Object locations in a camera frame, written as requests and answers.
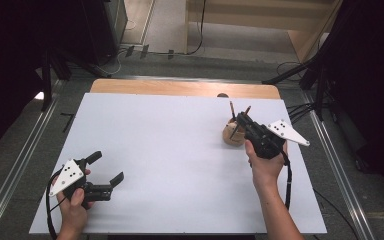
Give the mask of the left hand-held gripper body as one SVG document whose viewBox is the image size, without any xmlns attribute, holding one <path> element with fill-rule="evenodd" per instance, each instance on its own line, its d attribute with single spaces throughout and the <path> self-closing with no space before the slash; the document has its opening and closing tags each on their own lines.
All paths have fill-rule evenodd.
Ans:
<svg viewBox="0 0 384 240">
<path fill-rule="evenodd" d="M 60 169 L 58 179 L 51 187 L 48 196 L 53 197 L 63 192 L 64 196 L 71 198 L 74 192 L 81 188 L 84 190 L 84 200 L 82 206 L 89 208 L 89 202 L 109 201 L 114 186 L 112 183 L 107 185 L 95 185 L 86 180 L 86 165 L 93 164 L 97 158 L 83 158 L 80 160 L 70 159 Z"/>
</svg>

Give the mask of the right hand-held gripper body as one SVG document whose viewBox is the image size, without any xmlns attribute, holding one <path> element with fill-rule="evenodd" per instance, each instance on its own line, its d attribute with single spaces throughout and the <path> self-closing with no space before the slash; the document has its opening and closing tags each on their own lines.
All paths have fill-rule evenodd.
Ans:
<svg viewBox="0 0 384 240">
<path fill-rule="evenodd" d="M 283 119 L 264 125 L 254 120 L 246 127 L 245 138 L 250 140 L 258 157 L 271 159 L 283 150 L 286 140 L 303 146 L 310 142 Z"/>
</svg>

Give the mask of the wooden pen holder cup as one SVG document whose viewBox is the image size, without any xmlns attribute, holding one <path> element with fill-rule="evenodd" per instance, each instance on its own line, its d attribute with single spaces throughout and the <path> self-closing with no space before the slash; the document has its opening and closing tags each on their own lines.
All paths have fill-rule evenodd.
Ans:
<svg viewBox="0 0 384 240">
<path fill-rule="evenodd" d="M 222 139 L 226 144 L 239 147 L 245 143 L 245 130 L 239 127 L 235 131 L 237 126 L 237 122 L 233 119 L 230 119 L 225 125 L 222 131 Z"/>
</svg>

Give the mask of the person's right hand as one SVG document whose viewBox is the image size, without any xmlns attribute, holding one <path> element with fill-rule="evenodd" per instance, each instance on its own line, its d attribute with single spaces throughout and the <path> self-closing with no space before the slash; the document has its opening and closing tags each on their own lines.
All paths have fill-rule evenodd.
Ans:
<svg viewBox="0 0 384 240">
<path fill-rule="evenodd" d="M 284 156 L 278 154 L 271 159 L 257 156 L 250 140 L 245 141 L 245 151 L 252 168 L 253 183 L 258 193 L 277 192 L 278 176 L 284 166 Z"/>
</svg>

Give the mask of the person's left hand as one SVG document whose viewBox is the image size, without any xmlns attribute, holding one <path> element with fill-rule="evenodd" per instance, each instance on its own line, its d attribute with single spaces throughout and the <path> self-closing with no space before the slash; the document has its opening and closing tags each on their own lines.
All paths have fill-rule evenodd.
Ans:
<svg viewBox="0 0 384 240">
<path fill-rule="evenodd" d="M 62 216 L 62 223 L 59 234 L 62 232 L 82 233 L 87 221 L 87 210 L 82 206 L 85 192 L 82 188 L 77 188 L 68 200 L 63 192 L 56 195 L 60 203 L 59 209 Z"/>
</svg>

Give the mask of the white table board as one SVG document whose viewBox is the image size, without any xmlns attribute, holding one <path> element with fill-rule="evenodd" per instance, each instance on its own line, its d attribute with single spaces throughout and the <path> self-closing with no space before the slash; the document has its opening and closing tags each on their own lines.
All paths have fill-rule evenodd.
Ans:
<svg viewBox="0 0 384 240">
<path fill-rule="evenodd" d="M 124 173 L 89 210 L 85 233 L 265 232 L 248 157 L 222 139 L 230 101 L 260 124 L 288 118 L 281 100 L 85 94 L 57 163 L 101 151 L 90 182 Z"/>
</svg>

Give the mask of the wooden table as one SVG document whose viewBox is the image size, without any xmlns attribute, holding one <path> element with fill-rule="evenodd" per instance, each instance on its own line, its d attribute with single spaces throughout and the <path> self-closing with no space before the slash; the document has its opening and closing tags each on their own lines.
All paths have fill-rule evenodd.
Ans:
<svg viewBox="0 0 384 240">
<path fill-rule="evenodd" d="M 91 93 L 125 93 L 171 96 L 280 99 L 278 89 L 272 85 L 193 82 L 178 80 L 97 79 Z"/>
</svg>

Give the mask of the black tripod stand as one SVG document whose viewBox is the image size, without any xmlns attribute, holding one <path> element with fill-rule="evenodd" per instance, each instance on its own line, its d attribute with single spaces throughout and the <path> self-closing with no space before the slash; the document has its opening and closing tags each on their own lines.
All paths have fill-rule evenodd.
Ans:
<svg viewBox="0 0 384 240">
<path fill-rule="evenodd" d="M 282 74 L 278 74 L 276 77 L 269 80 L 262 80 L 263 85 L 276 85 L 291 76 L 299 75 L 304 72 L 304 75 L 299 80 L 299 86 L 302 90 L 309 90 L 314 84 L 316 84 L 315 100 L 309 104 L 307 109 L 314 111 L 317 118 L 323 121 L 323 108 L 326 106 L 324 103 L 324 95 L 327 87 L 326 69 L 322 63 L 313 57 L 304 63 L 298 63 L 295 67 L 287 70 Z"/>
</svg>

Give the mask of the black metal stand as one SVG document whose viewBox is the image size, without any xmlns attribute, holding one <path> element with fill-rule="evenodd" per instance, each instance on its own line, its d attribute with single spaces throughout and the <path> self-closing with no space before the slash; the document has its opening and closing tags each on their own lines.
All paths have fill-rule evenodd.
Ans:
<svg viewBox="0 0 384 240">
<path fill-rule="evenodd" d="M 48 109 L 52 101 L 51 70 L 62 80 L 69 80 L 71 71 L 66 63 L 64 51 L 59 48 L 47 48 L 42 55 L 42 80 L 44 100 L 41 111 Z"/>
</svg>

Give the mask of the light wooden shelf unit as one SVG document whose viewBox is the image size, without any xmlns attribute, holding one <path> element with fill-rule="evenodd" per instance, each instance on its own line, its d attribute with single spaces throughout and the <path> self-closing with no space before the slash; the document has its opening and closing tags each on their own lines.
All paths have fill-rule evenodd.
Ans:
<svg viewBox="0 0 384 240">
<path fill-rule="evenodd" d="M 190 22 L 282 29 L 300 62 L 311 58 L 322 35 L 329 33 L 343 0 L 186 0 Z"/>
</svg>

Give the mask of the dark curtain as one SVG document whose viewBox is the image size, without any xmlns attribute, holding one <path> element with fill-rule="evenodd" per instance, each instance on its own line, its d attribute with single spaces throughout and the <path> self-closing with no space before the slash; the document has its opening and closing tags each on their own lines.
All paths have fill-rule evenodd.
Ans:
<svg viewBox="0 0 384 240">
<path fill-rule="evenodd" d="M 42 55 L 59 48 L 58 22 L 75 0 L 0 0 L 0 140 L 43 91 Z"/>
<path fill-rule="evenodd" d="M 384 176 L 384 0 L 343 0 L 326 42 L 331 94 L 361 136 L 350 143 Z"/>
</svg>

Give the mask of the dark cabinet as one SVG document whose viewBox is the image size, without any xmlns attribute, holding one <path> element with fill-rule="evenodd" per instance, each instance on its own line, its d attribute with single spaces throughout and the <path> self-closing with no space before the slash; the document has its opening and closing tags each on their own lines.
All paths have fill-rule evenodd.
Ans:
<svg viewBox="0 0 384 240">
<path fill-rule="evenodd" d="M 119 49 L 128 17 L 124 0 L 80 0 L 86 20 L 89 61 L 101 66 Z"/>
</svg>

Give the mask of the aluminium floor rail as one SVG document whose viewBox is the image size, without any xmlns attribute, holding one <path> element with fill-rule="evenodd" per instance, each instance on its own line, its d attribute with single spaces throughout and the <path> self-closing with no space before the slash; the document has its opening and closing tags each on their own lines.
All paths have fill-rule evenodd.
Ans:
<svg viewBox="0 0 384 240">
<path fill-rule="evenodd" d="M 311 111 L 310 116 L 335 176 L 344 202 L 347 206 L 349 215 L 355 226 L 358 239 L 377 240 L 366 217 L 366 214 L 358 200 L 358 197 L 355 194 L 348 176 L 342 166 L 341 160 L 326 129 L 325 122 L 319 119 L 314 110 Z"/>
<path fill-rule="evenodd" d="M 30 131 L 20 153 L 0 188 L 0 219 L 3 216 L 10 199 L 23 175 L 29 161 L 39 143 L 39 140 L 51 119 L 59 101 L 60 92 L 64 89 L 66 81 L 57 80 L 52 86 L 51 102 L 46 110 L 40 113 L 33 129 Z"/>
</svg>

